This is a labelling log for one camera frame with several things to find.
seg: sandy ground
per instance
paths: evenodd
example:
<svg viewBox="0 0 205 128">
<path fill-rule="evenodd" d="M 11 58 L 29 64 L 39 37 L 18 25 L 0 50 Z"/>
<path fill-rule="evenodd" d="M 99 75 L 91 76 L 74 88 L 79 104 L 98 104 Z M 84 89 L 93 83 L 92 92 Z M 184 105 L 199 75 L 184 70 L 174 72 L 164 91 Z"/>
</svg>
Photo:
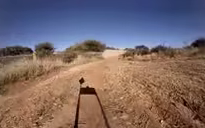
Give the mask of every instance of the sandy ground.
<svg viewBox="0 0 205 128">
<path fill-rule="evenodd" d="M 0 128 L 74 127 L 81 77 L 95 88 L 109 126 L 95 95 L 81 95 L 79 128 L 205 128 L 203 60 L 136 62 L 116 55 L 0 96 Z"/>
</svg>

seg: sky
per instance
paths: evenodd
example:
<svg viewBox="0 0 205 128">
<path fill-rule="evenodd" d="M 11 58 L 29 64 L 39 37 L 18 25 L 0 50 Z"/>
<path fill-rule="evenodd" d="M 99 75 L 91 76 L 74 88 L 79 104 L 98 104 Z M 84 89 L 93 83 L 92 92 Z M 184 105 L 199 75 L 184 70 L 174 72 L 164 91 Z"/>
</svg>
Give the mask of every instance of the sky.
<svg viewBox="0 0 205 128">
<path fill-rule="evenodd" d="M 0 47 L 57 50 L 87 39 L 126 48 L 205 37 L 205 0 L 0 0 Z"/>
</svg>

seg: dry grass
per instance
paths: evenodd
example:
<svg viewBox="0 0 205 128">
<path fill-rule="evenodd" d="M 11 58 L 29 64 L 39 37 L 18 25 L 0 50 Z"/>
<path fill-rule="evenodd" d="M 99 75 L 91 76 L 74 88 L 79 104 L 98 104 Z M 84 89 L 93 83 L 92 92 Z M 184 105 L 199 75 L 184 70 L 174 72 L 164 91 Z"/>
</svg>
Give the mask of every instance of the dry grass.
<svg viewBox="0 0 205 128">
<path fill-rule="evenodd" d="M 0 85 L 35 78 L 63 66 L 64 63 L 59 59 L 18 60 L 0 69 Z"/>
<path fill-rule="evenodd" d="M 36 78 L 43 74 L 63 67 L 70 67 L 79 64 L 99 60 L 98 56 L 79 55 L 73 62 L 65 63 L 61 57 L 44 58 L 39 60 L 20 59 L 0 69 L 0 86 Z"/>
<path fill-rule="evenodd" d="M 132 127 L 155 120 L 165 128 L 205 128 L 205 59 L 124 61 L 107 72 L 106 86 L 105 106 L 122 110 L 112 116 L 126 113 Z"/>
</svg>

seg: dry shrub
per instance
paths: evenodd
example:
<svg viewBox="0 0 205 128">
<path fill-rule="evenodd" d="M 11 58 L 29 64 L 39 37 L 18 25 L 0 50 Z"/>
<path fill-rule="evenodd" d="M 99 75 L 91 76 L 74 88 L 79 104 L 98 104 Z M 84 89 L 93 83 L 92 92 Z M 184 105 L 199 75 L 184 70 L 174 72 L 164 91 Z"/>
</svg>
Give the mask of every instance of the dry shrub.
<svg viewBox="0 0 205 128">
<path fill-rule="evenodd" d="M 0 69 L 0 85 L 35 78 L 53 69 L 64 66 L 62 60 L 19 60 Z"/>
<path fill-rule="evenodd" d="M 36 78 L 62 67 L 100 60 L 102 59 L 102 56 L 99 54 L 92 54 L 91 56 L 88 55 L 88 57 L 86 57 L 84 55 L 77 56 L 77 54 L 70 54 L 69 56 L 67 55 L 66 59 L 66 62 L 69 61 L 69 63 L 64 63 L 64 57 L 62 58 L 62 56 L 42 58 L 35 61 L 22 59 L 10 63 L 0 69 L 0 88 L 9 83 Z"/>
<path fill-rule="evenodd" d="M 63 62 L 65 63 L 71 63 L 72 61 L 74 61 L 76 58 L 78 57 L 76 52 L 65 52 L 63 55 Z"/>
<path fill-rule="evenodd" d="M 122 57 L 123 58 L 128 58 L 128 57 L 134 57 L 135 56 L 135 50 L 134 49 L 130 49 L 130 50 L 127 50 L 124 54 L 122 54 Z"/>
</svg>

